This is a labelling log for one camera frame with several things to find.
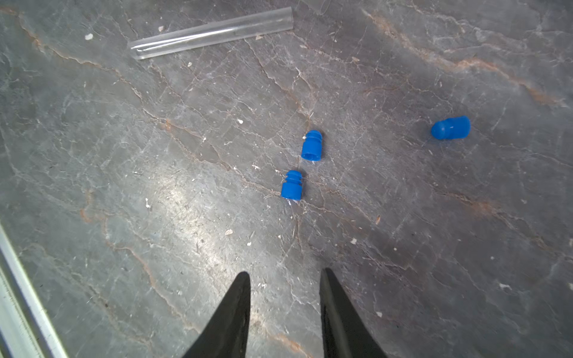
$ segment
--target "blue plastic cap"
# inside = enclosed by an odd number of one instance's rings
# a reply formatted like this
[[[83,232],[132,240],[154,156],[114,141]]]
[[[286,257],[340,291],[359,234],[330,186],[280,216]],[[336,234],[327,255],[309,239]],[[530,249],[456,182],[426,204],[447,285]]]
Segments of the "blue plastic cap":
[[[303,195],[303,175],[296,170],[291,170],[286,175],[286,181],[282,184],[281,196],[285,199],[300,200]]]
[[[466,116],[448,118],[436,122],[431,128],[431,134],[436,139],[466,138],[471,127],[469,118]]]
[[[307,133],[307,139],[303,144],[301,157],[306,160],[318,162],[322,155],[322,134],[319,131],[310,131]]]

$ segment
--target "clear plastic tube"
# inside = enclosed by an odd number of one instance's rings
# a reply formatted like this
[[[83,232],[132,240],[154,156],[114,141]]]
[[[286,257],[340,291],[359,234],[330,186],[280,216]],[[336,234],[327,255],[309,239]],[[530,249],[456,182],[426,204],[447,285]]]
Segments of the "clear plastic tube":
[[[292,9],[285,7],[132,41],[127,48],[131,57],[142,60],[292,28]]]

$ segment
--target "rust-colored vein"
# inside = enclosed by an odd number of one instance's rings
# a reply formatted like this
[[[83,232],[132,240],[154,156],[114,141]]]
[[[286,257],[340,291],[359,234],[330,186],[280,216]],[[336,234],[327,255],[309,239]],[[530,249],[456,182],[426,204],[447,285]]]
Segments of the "rust-colored vein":
[[[297,342],[289,339],[288,337],[286,337],[284,334],[279,333],[275,336],[271,336],[272,339],[275,339],[277,341],[279,341],[280,343],[284,344],[287,348],[289,348],[291,351],[293,351],[294,353],[299,353],[304,355],[306,358],[312,358],[312,356],[308,353],[306,353],[303,348],[301,347],[300,344],[298,344]]]
[[[453,62],[453,61],[449,61],[449,60],[443,58],[442,56],[440,56],[438,53],[436,53],[434,51],[424,49],[424,48],[418,48],[418,47],[414,46],[414,44],[408,38],[408,36],[397,31],[397,29],[394,27],[394,25],[392,25],[385,17],[382,17],[380,15],[372,15],[372,14],[366,12],[365,10],[362,10],[362,12],[364,13],[364,15],[366,17],[368,17],[370,20],[372,20],[374,25],[376,25],[376,27],[383,34],[385,34],[386,36],[388,36],[390,38],[393,38],[396,41],[398,41],[400,44],[402,44],[402,46],[405,49],[411,51],[412,53],[414,53],[416,56],[418,56],[422,60],[428,62],[429,64],[433,64],[433,65],[441,68],[444,71],[462,72],[462,71],[466,71],[466,70],[471,69],[471,68],[476,68],[479,70],[486,70],[486,71],[494,72],[494,73],[499,74],[501,77],[505,78],[506,80],[508,80],[510,83],[523,86],[527,90],[527,92],[529,92],[531,97],[536,102],[538,102],[539,104],[556,105],[559,107],[569,107],[564,102],[564,99],[559,99],[559,98],[550,96],[546,93],[543,93],[539,89],[535,88],[535,86],[532,85],[530,82],[525,81],[522,78],[517,78],[517,77],[505,72],[504,70],[499,68],[496,64],[493,64],[491,62],[484,61],[484,60],[477,58],[477,57],[466,58],[466,59],[461,60],[459,62]]]

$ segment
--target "gray marble surface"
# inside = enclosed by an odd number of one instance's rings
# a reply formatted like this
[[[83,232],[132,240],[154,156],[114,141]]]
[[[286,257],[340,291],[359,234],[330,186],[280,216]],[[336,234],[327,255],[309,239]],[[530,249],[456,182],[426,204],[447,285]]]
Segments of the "gray marble surface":
[[[125,50],[285,6],[292,31]],[[320,357],[326,266],[391,357],[573,355],[572,3],[323,9],[3,0],[0,219],[71,357],[178,357],[241,270],[247,356]]]

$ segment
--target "blue rubber stopper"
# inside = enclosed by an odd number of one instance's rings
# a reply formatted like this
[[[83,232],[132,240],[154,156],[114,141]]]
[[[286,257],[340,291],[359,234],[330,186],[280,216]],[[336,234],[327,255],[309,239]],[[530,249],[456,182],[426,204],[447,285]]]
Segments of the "blue rubber stopper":
[[[436,139],[466,138],[470,129],[469,118],[461,116],[436,122],[431,128],[431,134]]]
[[[318,162],[322,155],[322,134],[319,131],[310,131],[307,133],[307,139],[303,144],[301,157],[306,160]]]
[[[282,184],[281,196],[285,199],[300,200],[303,195],[303,175],[296,170],[290,170],[286,175],[286,181]]]

